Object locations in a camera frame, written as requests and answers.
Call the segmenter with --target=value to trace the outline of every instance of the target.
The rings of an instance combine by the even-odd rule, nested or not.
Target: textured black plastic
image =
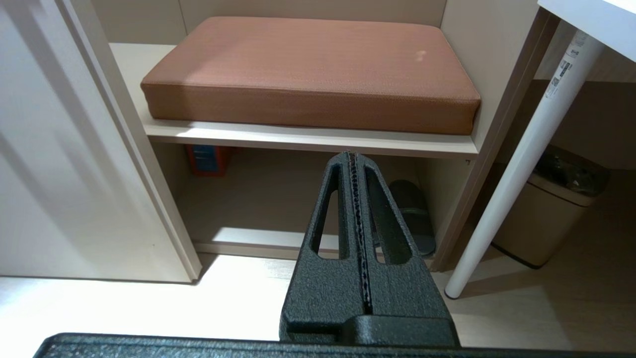
[[[340,259],[327,260],[317,252],[328,199],[335,190]],[[385,263],[376,258],[374,236],[382,247]],[[440,329],[427,328],[429,323]],[[406,326],[413,331],[406,334]],[[402,332],[399,339],[388,334],[391,330]],[[305,343],[459,345],[453,320],[380,170],[363,155],[342,153],[327,165],[283,305],[280,339]]]
[[[556,350],[510,350],[479,348],[408,348],[301,343],[206,340],[114,336],[105,334],[58,334],[42,343],[34,358],[319,358],[319,357],[410,357],[410,358],[633,358],[634,354],[560,352]]]

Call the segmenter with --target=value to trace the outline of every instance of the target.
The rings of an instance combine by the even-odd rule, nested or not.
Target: wooden floor
[[[489,251],[446,299],[465,347],[636,352],[636,182],[611,186],[534,271]],[[203,255],[197,285],[0,278],[0,357],[32,357],[61,332],[277,340],[294,261]],[[441,290],[450,276],[433,273]]]

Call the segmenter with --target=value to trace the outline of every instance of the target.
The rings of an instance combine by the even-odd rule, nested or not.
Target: brown cushion
[[[141,83],[155,118],[470,134],[480,97],[432,26],[212,17]]]

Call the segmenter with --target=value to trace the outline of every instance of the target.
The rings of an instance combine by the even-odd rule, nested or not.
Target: beige trash can
[[[598,164],[548,147],[492,245],[526,266],[540,268],[562,246],[608,179],[609,171]]]

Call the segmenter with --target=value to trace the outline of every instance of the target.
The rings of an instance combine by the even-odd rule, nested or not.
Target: white cabinet panel
[[[190,282],[63,13],[0,3],[0,275]]]
[[[176,45],[186,37],[179,0],[92,0],[109,42]]]
[[[408,22],[439,27],[446,0],[180,0],[188,33],[211,16]]]

